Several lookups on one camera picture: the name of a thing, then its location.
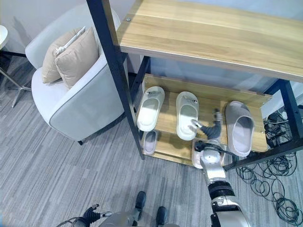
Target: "light gray armchair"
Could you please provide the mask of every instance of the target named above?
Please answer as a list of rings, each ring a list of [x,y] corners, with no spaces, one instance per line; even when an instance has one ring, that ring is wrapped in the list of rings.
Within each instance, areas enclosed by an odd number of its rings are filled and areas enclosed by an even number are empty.
[[[112,14],[117,29],[120,20],[113,10]],[[102,129],[124,112],[104,53],[70,90],[63,82],[42,83],[43,59],[50,44],[83,26],[93,26],[86,4],[56,19],[26,47],[26,56],[37,69],[32,78],[32,93],[38,111],[52,128],[76,141]]]

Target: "table leg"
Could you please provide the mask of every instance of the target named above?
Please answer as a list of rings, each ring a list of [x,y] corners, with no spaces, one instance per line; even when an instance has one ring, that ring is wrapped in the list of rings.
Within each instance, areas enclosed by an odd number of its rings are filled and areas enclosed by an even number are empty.
[[[19,97],[20,97],[20,94],[22,91],[32,91],[32,89],[30,89],[29,87],[25,87],[25,86],[22,86],[20,84],[18,84],[13,78],[11,78],[1,67],[0,67],[0,73],[3,74],[7,79],[9,79],[14,85],[16,85],[18,87],[18,92],[13,100],[13,103],[11,105],[12,108],[15,107]]]

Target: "gray striped carpet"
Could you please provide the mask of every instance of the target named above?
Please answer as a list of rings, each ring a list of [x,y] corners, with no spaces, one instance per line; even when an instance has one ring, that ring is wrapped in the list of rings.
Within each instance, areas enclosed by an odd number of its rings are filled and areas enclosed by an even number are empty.
[[[22,83],[34,72],[26,59],[18,57],[7,69]],[[142,161],[126,119],[80,146],[47,126],[29,92],[11,108],[15,91],[7,90],[11,84],[3,76],[0,82],[4,226],[54,227],[94,203],[100,204],[99,211],[129,210],[141,190],[147,201],[140,226],[155,226],[159,206],[168,208],[170,223],[210,226],[210,198],[201,171],[152,157]],[[295,174],[283,182],[287,198],[303,208],[303,152],[298,160]],[[253,227],[289,226],[275,214],[272,203],[253,194],[234,170],[228,176]]]

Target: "white table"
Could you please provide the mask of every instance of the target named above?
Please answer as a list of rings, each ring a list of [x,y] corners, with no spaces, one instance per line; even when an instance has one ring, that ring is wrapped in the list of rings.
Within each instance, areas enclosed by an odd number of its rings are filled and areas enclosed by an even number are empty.
[[[5,44],[8,42],[9,39],[9,33],[5,26],[0,25],[0,50],[5,46]],[[20,94],[22,91],[31,91],[30,88],[22,86],[18,84],[11,76],[9,76],[1,67],[0,67],[0,73],[3,74],[7,79],[9,79],[14,85],[17,86],[17,94],[13,100],[12,106],[15,107],[16,102],[18,101]]]

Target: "shoe rack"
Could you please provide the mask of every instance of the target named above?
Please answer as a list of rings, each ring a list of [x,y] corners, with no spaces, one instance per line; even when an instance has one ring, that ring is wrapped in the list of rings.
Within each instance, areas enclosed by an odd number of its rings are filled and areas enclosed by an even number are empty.
[[[159,131],[154,157],[191,164],[191,142],[176,135],[176,97],[182,91],[199,99],[199,120],[212,124],[212,111],[224,116],[226,104],[239,100],[255,120],[250,155],[224,166],[225,170],[303,150],[303,123],[291,81],[303,82],[303,22],[239,9],[179,0],[136,0],[115,32],[108,0],[87,0],[114,83],[125,110],[130,131],[141,156],[142,131],[136,126],[134,100],[139,86],[160,86],[165,100],[158,117]],[[128,87],[123,63],[129,53],[143,57],[135,82]],[[151,57],[185,61],[223,69],[246,71],[278,80],[264,92],[210,87],[188,81],[155,77]],[[293,139],[267,149],[260,107],[280,91]],[[205,138],[201,133],[198,138]],[[222,143],[226,144],[226,126]]]

